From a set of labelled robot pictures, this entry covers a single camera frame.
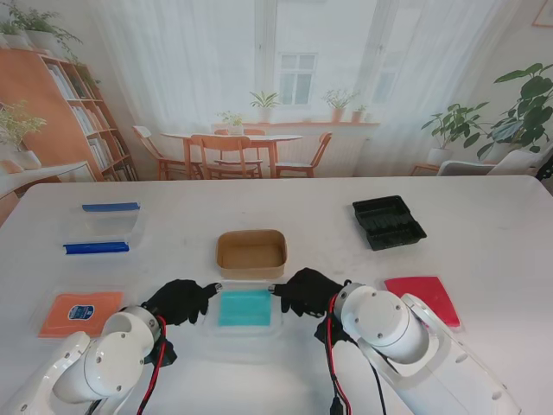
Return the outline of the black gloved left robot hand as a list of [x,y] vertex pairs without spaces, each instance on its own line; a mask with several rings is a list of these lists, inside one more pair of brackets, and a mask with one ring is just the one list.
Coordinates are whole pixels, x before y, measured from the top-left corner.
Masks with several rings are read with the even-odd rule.
[[166,283],[142,307],[166,325],[181,325],[186,321],[196,324],[199,315],[207,314],[210,299],[221,290],[221,283],[200,287],[193,280],[176,279]]

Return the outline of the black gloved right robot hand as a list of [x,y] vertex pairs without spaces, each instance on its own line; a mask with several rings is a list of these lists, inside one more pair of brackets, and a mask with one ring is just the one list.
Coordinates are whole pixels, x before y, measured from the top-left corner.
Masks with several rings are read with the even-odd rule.
[[322,317],[330,300],[343,288],[322,273],[303,268],[287,283],[275,284],[270,288],[273,296],[279,297],[282,313],[292,310],[297,316]]

